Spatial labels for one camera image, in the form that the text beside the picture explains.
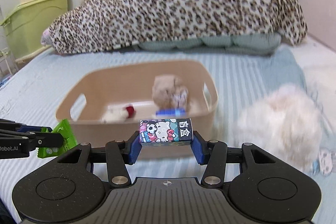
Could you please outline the green snack packet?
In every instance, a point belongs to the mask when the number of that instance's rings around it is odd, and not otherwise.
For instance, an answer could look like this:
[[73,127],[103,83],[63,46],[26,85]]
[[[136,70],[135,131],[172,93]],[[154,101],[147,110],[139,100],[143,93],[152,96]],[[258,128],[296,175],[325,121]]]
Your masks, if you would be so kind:
[[64,154],[77,146],[77,140],[67,119],[61,120],[51,133],[37,134],[37,157],[45,159]]

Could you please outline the cartoon print blind box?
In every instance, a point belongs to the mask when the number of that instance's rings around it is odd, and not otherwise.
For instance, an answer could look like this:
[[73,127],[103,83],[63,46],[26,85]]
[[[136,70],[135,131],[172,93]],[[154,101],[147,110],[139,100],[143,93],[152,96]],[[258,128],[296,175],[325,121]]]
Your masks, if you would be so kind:
[[189,118],[150,119],[139,123],[139,142],[142,145],[188,145],[193,138],[193,126]]

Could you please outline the blue tissue pack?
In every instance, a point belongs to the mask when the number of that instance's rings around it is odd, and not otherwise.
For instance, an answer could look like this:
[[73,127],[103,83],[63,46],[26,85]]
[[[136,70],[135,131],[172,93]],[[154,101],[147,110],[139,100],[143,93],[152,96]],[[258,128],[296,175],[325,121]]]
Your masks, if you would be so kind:
[[177,108],[177,109],[162,109],[157,110],[155,112],[156,116],[174,116],[174,117],[181,117],[186,114],[186,110],[183,108]]

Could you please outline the beige cloth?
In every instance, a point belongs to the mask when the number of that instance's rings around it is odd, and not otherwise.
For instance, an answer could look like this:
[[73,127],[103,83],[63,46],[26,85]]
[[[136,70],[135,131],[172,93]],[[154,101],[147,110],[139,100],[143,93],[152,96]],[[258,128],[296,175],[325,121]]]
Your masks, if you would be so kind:
[[152,98],[160,110],[187,110],[189,91],[180,77],[176,75],[159,75],[154,79]]

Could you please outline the white fluffy plush toy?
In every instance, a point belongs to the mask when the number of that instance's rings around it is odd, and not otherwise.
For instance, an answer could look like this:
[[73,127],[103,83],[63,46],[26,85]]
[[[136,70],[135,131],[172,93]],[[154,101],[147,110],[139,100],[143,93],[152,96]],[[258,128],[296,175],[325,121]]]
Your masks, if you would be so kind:
[[234,126],[236,146],[253,143],[301,172],[310,172],[322,139],[321,113],[294,84],[245,108]]

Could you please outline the beige plastic storage basket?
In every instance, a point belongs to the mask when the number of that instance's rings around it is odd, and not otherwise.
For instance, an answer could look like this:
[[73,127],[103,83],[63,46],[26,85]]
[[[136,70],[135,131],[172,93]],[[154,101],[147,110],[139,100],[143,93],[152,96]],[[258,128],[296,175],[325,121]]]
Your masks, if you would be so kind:
[[[104,147],[113,140],[127,140],[139,129],[139,121],[151,119],[157,111],[152,87],[158,75],[176,75],[189,90],[187,117],[193,130],[204,139],[212,138],[218,93],[202,63],[169,60],[97,70],[85,75],[67,94],[56,111],[56,119],[67,119],[79,143]],[[133,105],[134,118],[103,123],[109,107]]]

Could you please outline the green plastic storage bin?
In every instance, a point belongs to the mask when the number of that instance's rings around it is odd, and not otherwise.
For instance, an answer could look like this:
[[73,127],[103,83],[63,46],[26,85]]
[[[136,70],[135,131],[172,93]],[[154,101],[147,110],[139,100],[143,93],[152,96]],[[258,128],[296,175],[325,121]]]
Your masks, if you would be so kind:
[[7,44],[15,61],[29,59],[45,47],[43,31],[68,11],[68,0],[34,0],[15,8],[2,22]]

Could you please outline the teal quilted folded blanket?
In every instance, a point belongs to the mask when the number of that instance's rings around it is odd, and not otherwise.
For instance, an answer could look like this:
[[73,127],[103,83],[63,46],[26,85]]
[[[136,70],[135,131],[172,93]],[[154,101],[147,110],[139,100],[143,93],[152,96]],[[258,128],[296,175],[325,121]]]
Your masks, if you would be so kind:
[[271,34],[211,36],[186,40],[145,42],[134,46],[149,52],[208,52],[236,55],[272,55],[281,44],[281,35]]

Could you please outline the white pillow with bunny print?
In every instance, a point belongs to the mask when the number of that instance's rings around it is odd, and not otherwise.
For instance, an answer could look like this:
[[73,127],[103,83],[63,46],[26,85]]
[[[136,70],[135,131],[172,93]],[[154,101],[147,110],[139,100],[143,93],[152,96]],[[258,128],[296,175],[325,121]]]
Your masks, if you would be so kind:
[[335,174],[335,52],[311,37],[291,52],[322,118],[323,135],[313,173],[330,176]]

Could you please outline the leopard print blanket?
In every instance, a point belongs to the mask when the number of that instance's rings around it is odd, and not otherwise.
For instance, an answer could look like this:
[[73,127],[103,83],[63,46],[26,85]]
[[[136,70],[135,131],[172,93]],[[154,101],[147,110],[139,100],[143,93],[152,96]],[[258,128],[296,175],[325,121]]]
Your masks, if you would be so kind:
[[45,29],[41,44],[70,55],[273,33],[293,46],[303,41],[298,0],[84,0]]

